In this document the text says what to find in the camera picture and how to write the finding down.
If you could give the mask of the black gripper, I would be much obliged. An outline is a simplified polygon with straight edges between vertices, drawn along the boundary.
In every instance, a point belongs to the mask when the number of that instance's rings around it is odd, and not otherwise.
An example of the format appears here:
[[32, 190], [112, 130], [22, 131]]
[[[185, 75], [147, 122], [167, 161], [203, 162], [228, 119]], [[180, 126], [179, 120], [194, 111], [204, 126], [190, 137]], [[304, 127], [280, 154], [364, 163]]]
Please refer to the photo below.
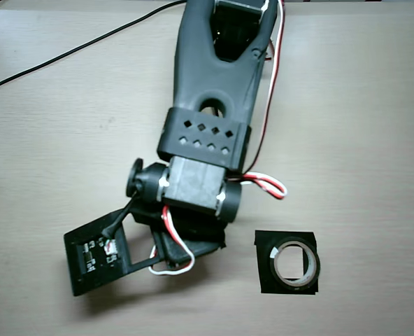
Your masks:
[[[165, 228], [162, 209], [161, 204], [136, 202], [131, 206], [131, 214], [137, 223], [150, 226], [157, 255], [170, 268], [174, 268], [189, 262], [190, 257]], [[226, 222], [205, 213], [174, 206], [170, 208], [170, 213], [177, 233], [195, 258], [225, 247]]]

